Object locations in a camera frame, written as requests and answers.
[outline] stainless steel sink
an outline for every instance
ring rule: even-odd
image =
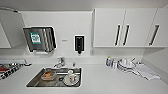
[[[67,86],[64,84],[63,79],[68,74],[69,70],[73,70],[73,73],[79,75],[79,81],[72,86]],[[46,81],[42,80],[41,76],[46,72],[56,72],[57,76],[54,80]],[[27,87],[79,87],[81,84],[81,68],[59,68],[59,69],[52,69],[52,68],[43,68],[26,86]]]

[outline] cabinet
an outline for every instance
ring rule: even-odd
[[[168,9],[158,9],[153,21],[146,47],[168,46]]]
[[[95,9],[93,47],[117,47],[125,9]]]
[[[0,48],[11,48],[25,42],[24,22],[20,13],[0,10]]]
[[[95,9],[93,47],[144,47],[157,9]]]
[[[127,9],[120,47],[144,47],[157,9]]]

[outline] green item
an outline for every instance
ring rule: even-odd
[[[38,32],[30,32],[30,36],[33,44],[41,44]]]

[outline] countertop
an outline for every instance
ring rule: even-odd
[[[146,80],[132,73],[114,70],[105,64],[78,64],[82,68],[80,87],[26,87],[42,69],[53,64],[24,66],[4,80],[0,80],[1,94],[168,94],[162,80]]]

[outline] backsplash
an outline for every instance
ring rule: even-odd
[[[56,57],[142,57],[145,48],[93,48],[91,45],[92,11],[40,12],[21,11],[25,27],[52,26],[55,31],[57,48],[48,55],[30,53],[25,44],[12,49],[0,49],[0,58],[56,58]],[[85,36],[85,51],[81,56],[75,52],[75,35]]]

